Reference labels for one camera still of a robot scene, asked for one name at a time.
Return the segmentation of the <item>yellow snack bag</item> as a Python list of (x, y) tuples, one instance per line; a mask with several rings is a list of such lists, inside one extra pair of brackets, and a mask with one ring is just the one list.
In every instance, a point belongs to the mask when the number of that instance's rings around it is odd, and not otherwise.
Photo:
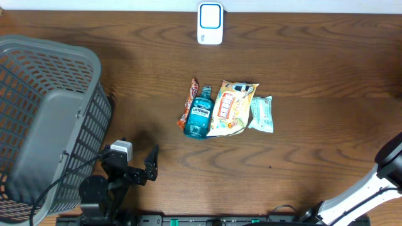
[(245, 130), (258, 83), (223, 80), (215, 100), (207, 138), (232, 136)]

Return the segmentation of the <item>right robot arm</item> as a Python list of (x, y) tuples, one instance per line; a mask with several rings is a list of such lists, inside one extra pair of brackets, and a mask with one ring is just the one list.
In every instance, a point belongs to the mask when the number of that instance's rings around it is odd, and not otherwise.
[(342, 194), (309, 209), (298, 220), (319, 225), (349, 225), (389, 200), (401, 197), (401, 134), (377, 153), (368, 174)]

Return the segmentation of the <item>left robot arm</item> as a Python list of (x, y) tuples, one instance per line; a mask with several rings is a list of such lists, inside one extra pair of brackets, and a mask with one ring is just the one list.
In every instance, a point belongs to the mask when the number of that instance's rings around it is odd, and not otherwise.
[(79, 225), (136, 225), (137, 217), (122, 204), (132, 186), (144, 186), (158, 176), (158, 153), (156, 145), (144, 160), (145, 168), (128, 165), (131, 147), (119, 150), (120, 144), (106, 146), (100, 152), (100, 162), (107, 177), (91, 175), (79, 186), (82, 215)]

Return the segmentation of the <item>orange red snack stick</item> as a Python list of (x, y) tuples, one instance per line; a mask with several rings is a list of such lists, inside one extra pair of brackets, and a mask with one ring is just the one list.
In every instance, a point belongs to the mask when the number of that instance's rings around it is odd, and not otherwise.
[(188, 115), (190, 113), (191, 106), (192, 106), (192, 104), (193, 104), (193, 102), (194, 102), (194, 100), (195, 100), (195, 98), (197, 96), (198, 90), (199, 90), (199, 84), (196, 81), (196, 79), (193, 78), (192, 81), (191, 81), (190, 90), (189, 90), (189, 93), (188, 93), (188, 96), (187, 96), (187, 99), (186, 99), (186, 102), (185, 102), (185, 108), (184, 108), (184, 111), (183, 111), (183, 115), (181, 116), (181, 118), (177, 122), (177, 125), (183, 131), (184, 131), (185, 125), (186, 125), (186, 123), (188, 121)]

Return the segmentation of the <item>pale green tissue pack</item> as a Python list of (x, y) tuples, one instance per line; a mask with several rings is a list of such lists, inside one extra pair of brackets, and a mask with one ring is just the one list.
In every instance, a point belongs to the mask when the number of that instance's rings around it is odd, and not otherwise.
[(272, 109), (272, 96), (253, 97), (251, 111), (253, 119), (248, 125), (249, 129), (256, 129), (262, 132), (274, 133)]

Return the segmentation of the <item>blue Listerine mouthwash bottle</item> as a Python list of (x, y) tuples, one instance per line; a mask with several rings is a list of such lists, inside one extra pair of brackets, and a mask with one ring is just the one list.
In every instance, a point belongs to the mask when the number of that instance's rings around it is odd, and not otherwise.
[(194, 139), (205, 139), (209, 129), (214, 101), (211, 99), (211, 86), (204, 86), (201, 94), (196, 97), (188, 115), (184, 134)]

